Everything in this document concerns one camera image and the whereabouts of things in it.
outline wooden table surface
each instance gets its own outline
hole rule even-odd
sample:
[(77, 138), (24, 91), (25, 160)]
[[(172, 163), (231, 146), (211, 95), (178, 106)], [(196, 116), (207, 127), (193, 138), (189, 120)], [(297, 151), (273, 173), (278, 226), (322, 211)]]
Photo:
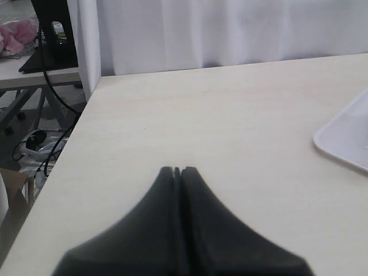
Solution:
[(0, 275), (50, 275), (162, 166), (196, 166), (237, 217), (316, 275), (368, 275), (367, 176), (312, 143), (367, 86), (368, 54), (102, 78)]

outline white curtain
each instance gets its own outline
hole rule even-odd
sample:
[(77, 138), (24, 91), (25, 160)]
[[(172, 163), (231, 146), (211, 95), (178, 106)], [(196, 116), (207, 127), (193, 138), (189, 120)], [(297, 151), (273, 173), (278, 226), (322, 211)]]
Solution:
[(101, 75), (368, 52), (367, 0), (68, 0), (86, 96)]

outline black cable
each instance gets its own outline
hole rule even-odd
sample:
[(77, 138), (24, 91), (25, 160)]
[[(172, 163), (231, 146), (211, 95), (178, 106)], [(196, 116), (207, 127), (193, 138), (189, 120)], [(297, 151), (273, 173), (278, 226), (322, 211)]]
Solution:
[(25, 155), (24, 154), (21, 154), (21, 156), (19, 157), (19, 158), (15, 158), (14, 157), (14, 154), (15, 154), (15, 152), (16, 152), (16, 150), (17, 150), (17, 148), (21, 145), (21, 144), (23, 144), (23, 143), (26, 143), (26, 141), (21, 141), (21, 142), (19, 142), (18, 144), (16, 144), (16, 146), (14, 147), (14, 150), (13, 150), (13, 153), (11, 154), (11, 158), (12, 158), (12, 160), (13, 161), (19, 161), (19, 160), (21, 160)]
[(51, 92), (54, 94), (54, 96), (56, 97), (56, 99), (63, 105), (65, 106), (67, 109), (69, 109), (70, 111), (72, 111), (76, 116), (80, 116), (81, 113), (76, 111), (74, 108), (72, 108), (71, 106), (69, 106), (67, 103), (65, 103), (63, 101), (63, 99), (60, 98), (60, 96), (57, 94), (57, 92), (55, 91), (55, 89), (53, 88), (50, 79), (47, 75), (46, 72), (46, 65), (45, 65), (45, 57), (44, 57), (44, 52), (43, 52), (43, 45), (42, 45), (42, 36), (41, 36), (41, 25), (39, 24), (39, 48), (40, 48), (40, 56), (41, 56), (41, 64), (42, 64), (42, 69), (43, 69), (43, 73), (44, 73), (44, 77), (45, 77), (45, 81), (48, 85), (48, 87), (50, 88)]
[[(52, 155), (55, 158), (55, 161), (57, 160), (57, 158), (55, 157), (55, 154), (58, 154), (62, 151), (62, 149), (55, 151), (55, 153)], [(43, 166), (43, 164), (46, 162), (47, 158), (45, 160), (42, 161), (41, 165), (39, 165), (37, 172), (39, 172), (41, 170), (41, 167)]]
[(71, 126), (69, 126), (69, 128), (59, 137), (59, 139), (56, 141), (55, 145), (53, 145), (51, 152), (49, 153), (48, 157), (46, 158), (45, 161), (45, 166), (44, 166), (44, 175), (45, 177), (48, 177), (47, 174), (47, 166), (48, 163), (52, 157), (52, 155), (54, 154), (55, 149), (58, 147), (58, 145), (60, 144), (60, 142), (65, 138), (65, 136), (67, 136), (68, 132), (71, 132), (73, 130), (73, 128), (75, 127), (76, 123), (78, 122), (78, 117), (76, 116), (73, 124)]

